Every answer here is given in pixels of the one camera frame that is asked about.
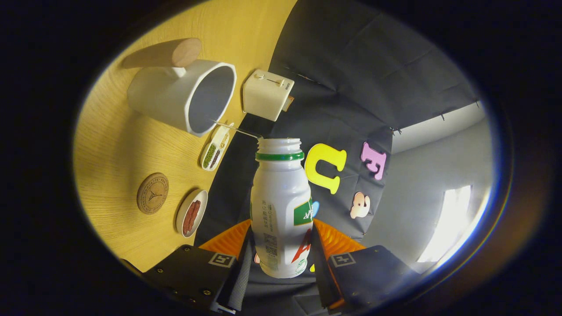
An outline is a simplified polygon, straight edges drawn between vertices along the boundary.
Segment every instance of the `blue sticker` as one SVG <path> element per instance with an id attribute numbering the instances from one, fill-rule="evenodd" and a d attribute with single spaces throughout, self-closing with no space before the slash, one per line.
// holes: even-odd
<path id="1" fill-rule="evenodd" d="M 312 203 L 312 217 L 315 217 L 318 213 L 318 209 L 320 208 L 320 202 L 314 201 Z"/>

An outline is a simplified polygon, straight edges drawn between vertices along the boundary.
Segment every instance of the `metal rod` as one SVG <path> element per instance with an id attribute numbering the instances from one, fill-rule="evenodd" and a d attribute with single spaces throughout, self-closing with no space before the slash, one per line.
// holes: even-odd
<path id="1" fill-rule="evenodd" d="M 231 129 L 234 129 L 234 130 L 236 130 L 236 132 L 240 132 L 240 133 L 242 133 L 242 134 L 245 134 L 245 135 L 254 137 L 254 138 L 258 139 L 258 140 L 259 140 L 260 138 L 263 138 L 262 135 L 259 135 L 259 134 L 255 134 L 255 135 L 254 135 L 254 134 L 251 134 L 250 132 L 245 132 L 245 131 L 243 131 L 243 130 L 241 130 L 241 129 L 239 129 L 239 128 L 236 128 L 236 127 L 233 127 L 233 126 L 230 126 L 230 125 L 226 125 L 226 124 L 223 124 L 223 123 L 219 123 L 219 122 L 217 122 L 217 121 L 215 121 L 215 120 L 212 120 L 212 119 L 210 119 L 210 120 L 213 121 L 213 122 L 215 122 L 215 123 L 218 124 L 218 125 L 221 125 L 221 126 L 224 126 L 224 127 L 228 127 L 228 128 L 231 128 Z"/>

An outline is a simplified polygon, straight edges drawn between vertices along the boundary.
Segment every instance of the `wooden mug handle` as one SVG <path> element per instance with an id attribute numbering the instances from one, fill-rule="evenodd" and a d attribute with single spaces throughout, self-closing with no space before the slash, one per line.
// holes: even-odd
<path id="1" fill-rule="evenodd" d="M 198 38 L 175 39 L 148 46 L 123 60 L 123 68 L 134 67 L 186 67 L 201 52 Z"/>

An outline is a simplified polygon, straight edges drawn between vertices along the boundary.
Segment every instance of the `round coaster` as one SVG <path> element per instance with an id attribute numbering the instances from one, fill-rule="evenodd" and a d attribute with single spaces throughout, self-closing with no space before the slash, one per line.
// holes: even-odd
<path id="1" fill-rule="evenodd" d="M 168 179 L 161 173 L 149 175 L 137 192 L 137 206 L 145 214 L 154 214 L 164 204 L 168 196 Z"/>

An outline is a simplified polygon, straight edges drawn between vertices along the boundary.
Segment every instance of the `white wall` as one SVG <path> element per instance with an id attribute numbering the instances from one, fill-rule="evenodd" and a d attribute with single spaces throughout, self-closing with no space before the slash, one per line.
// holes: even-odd
<path id="1" fill-rule="evenodd" d="M 382 245 L 423 272 L 432 264 L 416 261 L 433 235 L 444 191 L 472 184 L 468 213 L 473 216 L 494 180 L 488 122 L 392 155 L 388 166 L 380 204 L 362 243 Z"/>
<path id="2" fill-rule="evenodd" d="M 443 114 L 421 123 L 394 132 L 392 151 L 397 154 L 408 149 L 426 145 L 460 132 L 484 119 L 485 112 L 481 102 L 473 103 L 455 111 Z"/>

